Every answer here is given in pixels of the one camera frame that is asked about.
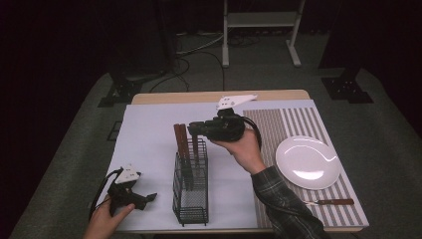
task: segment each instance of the black wire basket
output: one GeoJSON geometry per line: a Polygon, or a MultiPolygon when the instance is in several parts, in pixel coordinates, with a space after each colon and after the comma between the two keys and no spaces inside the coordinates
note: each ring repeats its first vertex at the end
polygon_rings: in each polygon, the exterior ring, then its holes
{"type": "Polygon", "coordinates": [[[201,138],[193,146],[188,139],[189,155],[176,153],[173,179],[173,211],[182,226],[208,223],[208,156],[201,138]]]}

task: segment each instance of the gray carpet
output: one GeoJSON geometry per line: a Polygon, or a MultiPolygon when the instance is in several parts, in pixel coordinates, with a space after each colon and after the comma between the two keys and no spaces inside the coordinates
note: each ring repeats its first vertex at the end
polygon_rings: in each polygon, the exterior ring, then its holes
{"type": "MultiPolygon", "coordinates": [[[[317,68],[327,35],[298,35],[301,68],[293,66],[285,39],[266,37],[247,48],[231,48],[224,82],[214,57],[201,53],[186,56],[190,68],[183,79],[191,92],[308,91],[370,223],[356,235],[332,234],[332,238],[422,238],[421,138],[385,94],[380,82],[365,70],[359,72],[357,81],[374,104],[351,105],[329,98],[320,78],[338,76],[341,69],[317,68]]],[[[187,50],[206,41],[209,39],[183,37],[181,46],[187,50]]],[[[206,51],[221,59],[221,48],[206,51]]],[[[177,63],[180,66],[175,71],[183,71],[186,63],[177,63]]],[[[144,84],[141,91],[147,93],[159,81],[144,84]]],[[[106,140],[107,136],[114,122],[122,120],[125,108],[125,104],[98,108],[111,84],[105,74],[88,94],[11,238],[82,237],[88,223],[89,203],[106,175],[113,152],[114,142],[106,140]]],[[[186,84],[175,78],[154,91],[185,92],[186,84]]],[[[113,238],[141,237],[116,234],[113,238]]]]}

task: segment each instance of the white plate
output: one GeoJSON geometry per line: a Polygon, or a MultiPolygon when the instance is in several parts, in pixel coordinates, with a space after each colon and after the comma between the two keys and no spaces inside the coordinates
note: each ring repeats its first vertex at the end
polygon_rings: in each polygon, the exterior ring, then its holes
{"type": "Polygon", "coordinates": [[[308,136],[292,136],[276,151],[280,172],[297,186],[319,190],[333,185],[340,175],[334,149],[308,136]]]}

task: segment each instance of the human hand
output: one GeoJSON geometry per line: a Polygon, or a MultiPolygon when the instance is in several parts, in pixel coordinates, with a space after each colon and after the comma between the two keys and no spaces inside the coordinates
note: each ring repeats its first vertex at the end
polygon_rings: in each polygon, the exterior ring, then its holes
{"type": "Polygon", "coordinates": [[[118,224],[134,209],[131,203],[125,206],[117,215],[109,214],[111,199],[105,197],[104,203],[93,213],[90,224],[85,232],[84,239],[106,239],[114,233],[118,224]]]}
{"type": "Polygon", "coordinates": [[[246,128],[243,136],[237,141],[211,141],[225,147],[236,161],[251,174],[256,174],[267,168],[261,158],[255,132],[251,129],[246,128]]]}

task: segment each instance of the plaid sleeve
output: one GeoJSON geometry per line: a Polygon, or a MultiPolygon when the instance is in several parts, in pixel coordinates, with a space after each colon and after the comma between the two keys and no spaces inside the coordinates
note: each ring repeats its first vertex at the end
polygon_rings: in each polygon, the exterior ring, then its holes
{"type": "MultiPolygon", "coordinates": [[[[252,181],[257,196],[264,204],[312,215],[305,204],[286,186],[276,166],[252,175],[252,181]]],[[[329,238],[323,231],[322,223],[294,216],[274,207],[267,206],[266,211],[279,238],[329,238]]]]}

